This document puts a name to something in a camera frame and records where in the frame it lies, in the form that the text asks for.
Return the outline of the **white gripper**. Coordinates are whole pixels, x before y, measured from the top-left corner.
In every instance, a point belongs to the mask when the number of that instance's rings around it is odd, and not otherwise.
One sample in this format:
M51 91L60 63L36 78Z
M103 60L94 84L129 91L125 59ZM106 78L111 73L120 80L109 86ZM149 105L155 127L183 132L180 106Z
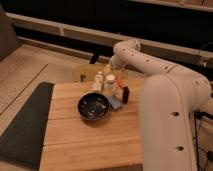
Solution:
M103 69L103 74L108 75L108 74L114 74L116 76L116 80L123 84L125 79L127 78L127 72L124 68L119 69L119 70L113 70L109 64L106 64Z

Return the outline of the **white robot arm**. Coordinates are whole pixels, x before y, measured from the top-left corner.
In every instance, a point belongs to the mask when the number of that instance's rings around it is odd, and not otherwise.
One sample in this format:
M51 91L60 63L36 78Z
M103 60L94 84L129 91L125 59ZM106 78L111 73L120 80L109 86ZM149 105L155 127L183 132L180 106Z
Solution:
M112 70L132 65L147 75L138 115L143 171L198 171L189 116L211 98L206 76L143 53L136 39L113 46Z

